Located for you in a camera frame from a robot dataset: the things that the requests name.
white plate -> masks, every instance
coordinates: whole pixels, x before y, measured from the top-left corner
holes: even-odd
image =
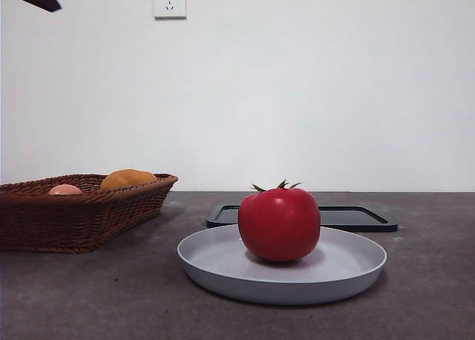
[[[321,228],[317,247],[300,260],[268,263],[240,239],[238,225],[196,232],[178,245],[190,278],[212,292],[243,301],[303,305],[337,301],[370,287],[386,252],[363,236]]]

plate rim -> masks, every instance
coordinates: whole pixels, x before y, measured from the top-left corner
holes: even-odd
[[[216,232],[216,229],[221,229],[223,227],[238,228],[238,225],[237,224],[232,224],[232,225],[218,226],[218,227],[214,227],[212,229],[204,229],[204,230],[194,232],[194,233],[186,236],[184,239],[182,239],[178,243],[178,246],[177,246],[177,253],[180,256],[181,260],[183,262],[185,262],[186,264],[188,264],[190,267],[198,269],[201,272],[206,272],[210,275],[217,275],[217,276],[220,276],[220,277],[235,279],[235,280],[238,280],[238,281],[259,282],[259,283],[265,283],[265,284],[330,284],[330,283],[341,282],[341,281],[349,281],[349,280],[352,280],[352,279],[361,278],[361,277],[364,277],[366,275],[370,275],[370,274],[373,274],[374,272],[377,272],[379,269],[381,269],[386,264],[386,261],[387,261],[387,252],[384,249],[384,247],[381,246],[379,243],[377,243],[377,242],[375,242],[375,241],[373,241],[369,238],[366,238],[364,236],[355,234],[353,232],[348,232],[348,231],[344,231],[344,230],[340,230],[340,229],[334,229],[332,227],[325,227],[325,226],[321,226],[321,228],[322,229],[327,229],[330,232],[337,232],[337,233],[343,232],[345,234],[351,234],[352,237],[355,236],[357,238],[362,238],[365,241],[369,241],[369,242],[373,243],[374,245],[376,245],[383,252],[383,256],[384,256],[383,260],[377,266],[373,267],[372,269],[370,269],[366,272],[362,272],[362,273],[359,273],[357,275],[351,276],[351,277],[338,278],[338,279],[333,279],[333,280],[328,280],[328,281],[269,281],[269,280],[266,280],[266,279],[251,279],[251,278],[235,277],[235,276],[232,276],[232,275],[225,275],[225,274],[221,274],[221,273],[218,273],[218,272],[211,272],[207,269],[198,267],[197,265],[193,264],[192,262],[190,262],[189,260],[187,260],[183,256],[182,252],[180,251],[180,247],[186,242],[186,240],[188,240],[191,237],[194,237],[197,234],[200,234],[201,232],[213,232],[213,231]]]

black tray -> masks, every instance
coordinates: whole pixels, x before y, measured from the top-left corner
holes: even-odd
[[[206,219],[208,227],[238,223],[239,205],[218,205]],[[362,206],[319,206],[321,225],[350,232],[393,232],[391,223]]]

basket rim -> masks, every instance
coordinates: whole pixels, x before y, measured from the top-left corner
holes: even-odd
[[[29,180],[29,181],[18,182],[18,183],[1,184],[0,194],[3,194],[4,196],[24,198],[24,199],[31,199],[31,198],[38,199],[40,197],[41,199],[43,199],[43,201],[49,200],[51,202],[56,202],[56,201],[66,202],[67,200],[70,202],[73,200],[78,201],[78,202],[86,201],[86,200],[110,200],[110,199],[129,197],[134,194],[139,194],[143,192],[152,191],[158,188],[163,188],[169,185],[173,185],[178,180],[178,177],[172,174],[154,173],[154,175],[157,177],[157,180],[140,184],[137,186],[125,186],[125,187],[115,188],[115,189],[110,189],[110,190],[105,190],[105,191],[96,190],[93,192],[84,192],[82,194],[49,195],[48,193],[44,193],[44,192],[15,192],[15,191],[9,190],[15,186],[21,186],[26,183],[33,184],[33,183],[51,182],[51,181],[54,181],[55,179],[60,179],[64,177],[84,177],[84,178],[107,177],[106,174],[65,174],[65,175],[59,175],[56,177],[43,178],[39,180]]]

tomato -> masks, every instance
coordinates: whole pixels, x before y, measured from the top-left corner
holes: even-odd
[[[267,261],[291,261],[314,250],[320,238],[321,216],[313,196],[303,189],[259,190],[246,197],[237,220],[244,245]]]

